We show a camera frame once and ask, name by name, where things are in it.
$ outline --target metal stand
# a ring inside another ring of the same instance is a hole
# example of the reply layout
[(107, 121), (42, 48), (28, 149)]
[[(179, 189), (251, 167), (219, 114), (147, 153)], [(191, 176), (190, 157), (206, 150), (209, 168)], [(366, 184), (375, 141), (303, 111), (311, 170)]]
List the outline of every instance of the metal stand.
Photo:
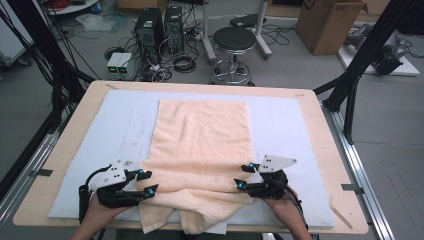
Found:
[(347, 98), (343, 133), (349, 144), (353, 144), (352, 122), (359, 80), (399, 23), (411, 11), (414, 3), (415, 1), (390, 1), (346, 71), (333, 81), (314, 89), (318, 95), (334, 88), (330, 97), (323, 101), (324, 107), (333, 112), (338, 112), (340, 105)]
[[(255, 30), (255, 36), (256, 36), (256, 42), (261, 47), (262, 51), (265, 53), (265, 59), (268, 59), (269, 56), (272, 55), (271, 50), (269, 49), (268, 45), (266, 45), (264, 39), (261, 36), (262, 31), (262, 23), (265, 17), (265, 11), (268, 4), (268, 0), (260, 0), (261, 4), (259, 6), (259, 14), (258, 14), (258, 22), (256, 23), (256, 30)], [(209, 63), (215, 62), (216, 55), (213, 51), (211, 42), (209, 41), (208, 37), (208, 18), (209, 18), (209, 0), (203, 0), (203, 32), (201, 33), (202, 42), (205, 46), (206, 53), (208, 54)]]
[(215, 64), (209, 84), (215, 84), (214, 80), (224, 84), (240, 84), (247, 81), (247, 85), (252, 86), (254, 84), (251, 79), (249, 67), (238, 61), (236, 55), (230, 55), (228, 60), (220, 60)]

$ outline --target wheeled stool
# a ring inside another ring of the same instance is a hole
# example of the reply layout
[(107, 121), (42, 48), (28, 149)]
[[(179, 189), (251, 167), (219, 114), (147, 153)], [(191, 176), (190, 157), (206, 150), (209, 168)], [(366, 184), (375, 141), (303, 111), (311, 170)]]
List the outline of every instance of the wheeled stool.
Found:
[(237, 55), (250, 52), (255, 43), (255, 35), (241, 27), (226, 27), (216, 31), (213, 36), (214, 47), (228, 53), (229, 58), (215, 64), (209, 84), (239, 85), (247, 81), (248, 86), (255, 86), (251, 81), (249, 67), (237, 60)]

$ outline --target towel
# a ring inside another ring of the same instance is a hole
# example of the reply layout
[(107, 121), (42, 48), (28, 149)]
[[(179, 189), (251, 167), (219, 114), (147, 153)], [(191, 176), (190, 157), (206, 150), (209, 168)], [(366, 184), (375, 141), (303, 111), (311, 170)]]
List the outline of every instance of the towel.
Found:
[(244, 102), (160, 100), (149, 156), (141, 163), (153, 175), (137, 183), (137, 189), (159, 184), (156, 196), (139, 205), (144, 233), (178, 209), (184, 232), (199, 234), (252, 203), (234, 182), (250, 176), (240, 166), (253, 162), (248, 116)]

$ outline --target wooden table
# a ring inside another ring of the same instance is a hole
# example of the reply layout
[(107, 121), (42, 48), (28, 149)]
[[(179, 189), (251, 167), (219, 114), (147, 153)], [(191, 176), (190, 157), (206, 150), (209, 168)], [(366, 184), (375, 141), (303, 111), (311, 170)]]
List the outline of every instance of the wooden table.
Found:
[[(344, 191), (341, 184), (350, 184), (341, 156), (333, 140), (322, 109), (311, 90), (238, 87), (218, 85), (135, 83), (96, 81), (92, 83), (81, 103), (47, 159), (44, 169), (53, 170), (50, 177), (38, 176), (17, 210), (13, 222), (23, 226), (78, 226), (77, 219), (49, 218), (48, 213), (60, 189), (68, 166), (77, 153), (84, 135), (100, 109), (108, 91), (143, 90), (160, 92), (237, 94), (295, 98), (303, 113), (306, 129), (321, 172), (322, 180), (333, 212), (335, 227), (310, 229), (314, 233), (365, 234), (368, 231), (358, 199), (353, 191)], [(113, 228), (141, 228), (140, 222), (114, 221)], [(176, 223), (168, 223), (162, 229), (181, 229)], [(279, 226), (228, 225), (228, 231), (286, 232)]]

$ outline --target metal frame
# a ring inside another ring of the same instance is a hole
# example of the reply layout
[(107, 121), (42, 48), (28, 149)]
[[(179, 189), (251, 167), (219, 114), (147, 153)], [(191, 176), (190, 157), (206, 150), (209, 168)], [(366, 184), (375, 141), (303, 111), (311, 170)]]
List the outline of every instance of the metal frame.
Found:
[(6, 196), (7, 192), (13, 186), (16, 179), (21, 174), (22, 170), (25, 169), (25, 166), (30, 161), (34, 152), (38, 150), (40, 144), (43, 142), (46, 134), (51, 130), (51, 123), (53, 119), (53, 113), (50, 113), (47, 116), (46, 120), (34, 134), (28, 145), (19, 155), (18, 159), (13, 163), (11, 168), (7, 171), (6, 175), (0, 181), (0, 202)]
[(349, 144), (353, 144), (352, 124), (359, 80), (397, 26), (411, 12), (416, 1), (423, 0), (391, 0), (346, 71), (333, 81), (314, 89), (318, 95), (334, 88), (330, 97), (323, 101), (324, 106), (334, 112), (339, 111), (340, 105), (347, 98), (343, 133)]
[[(239, 84), (245, 81), (248, 81), (248, 84), (250, 83), (252, 77), (250, 76), (249, 67), (244, 62), (238, 60), (233, 62), (232, 58), (234, 56), (235, 55), (230, 55), (229, 60), (220, 60), (215, 64), (213, 68), (213, 76), (210, 79), (211, 82), (214, 82), (213, 80), (217, 79), (218, 81), (226, 84)], [(239, 67), (242, 67), (244, 71), (238, 72)], [(224, 69), (226, 71), (217, 73), (217, 68)]]
[(52, 134), (47, 134), (44, 137), (42, 143), (39, 145), (28, 164), (22, 170), (21, 174), (19, 174), (19, 177), (0, 202), (0, 229), (27, 194), (37, 176), (37, 172), (47, 160), (47, 157), (56, 145), (58, 138), (59, 133), (57, 131)]
[(340, 112), (331, 112), (331, 120), (334, 123), (335, 130), (338, 134), (340, 143), (343, 146), (344, 154), (348, 160), (350, 170), (354, 176), (354, 180), (359, 189), (363, 191), (360, 195), (367, 207), (368, 213), (373, 222), (374, 228), (377, 232), (377, 235), (380, 239), (384, 240), (394, 240), (392, 230), (389, 226), (389, 223), (386, 219), (386, 216), (383, 213), (383, 210), (378, 202), (378, 198), (374, 193), (373, 187), (368, 175), (365, 172), (364, 166), (362, 165), (361, 159), (359, 158), (358, 152), (354, 145), (349, 143), (349, 140), (346, 138), (343, 132), (343, 117)]

